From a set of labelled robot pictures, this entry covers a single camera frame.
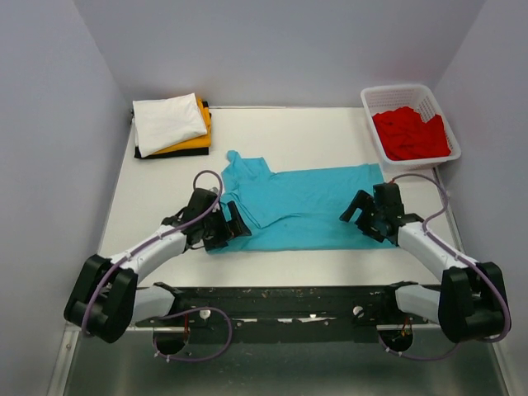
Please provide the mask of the turquoise t shirt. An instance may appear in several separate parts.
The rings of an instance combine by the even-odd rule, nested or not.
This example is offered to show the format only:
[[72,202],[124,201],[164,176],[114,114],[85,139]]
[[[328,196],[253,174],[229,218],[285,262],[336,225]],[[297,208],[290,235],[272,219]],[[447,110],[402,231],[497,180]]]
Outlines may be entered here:
[[273,172],[264,158],[243,158],[234,150],[226,158],[220,203],[235,203],[251,236],[236,237],[216,253],[392,247],[339,219],[359,190],[383,182],[379,165]]

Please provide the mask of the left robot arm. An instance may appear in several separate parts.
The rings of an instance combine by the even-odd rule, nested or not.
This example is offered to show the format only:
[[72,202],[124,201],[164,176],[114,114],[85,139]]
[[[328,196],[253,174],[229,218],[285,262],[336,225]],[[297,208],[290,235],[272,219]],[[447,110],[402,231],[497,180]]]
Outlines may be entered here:
[[129,325],[146,319],[175,325],[183,314],[177,290],[163,283],[142,288],[140,283],[197,244],[211,251],[251,234],[234,202],[223,208],[217,191],[197,188],[187,205],[164,218],[144,241],[111,257],[90,256],[75,281],[64,318],[108,343],[117,341]]

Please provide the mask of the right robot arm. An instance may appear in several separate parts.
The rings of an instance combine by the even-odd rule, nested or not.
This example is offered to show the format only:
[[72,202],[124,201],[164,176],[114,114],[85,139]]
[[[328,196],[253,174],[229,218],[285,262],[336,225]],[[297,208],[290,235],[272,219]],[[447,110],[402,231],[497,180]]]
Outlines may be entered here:
[[463,254],[433,233],[425,219],[406,212],[396,183],[377,184],[371,193],[359,190],[340,220],[410,253],[440,282],[439,290],[416,282],[386,286],[379,303],[385,321],[417,315],[438,324],[453,343],[497,342],[509,333],[512,319],[500,267]]

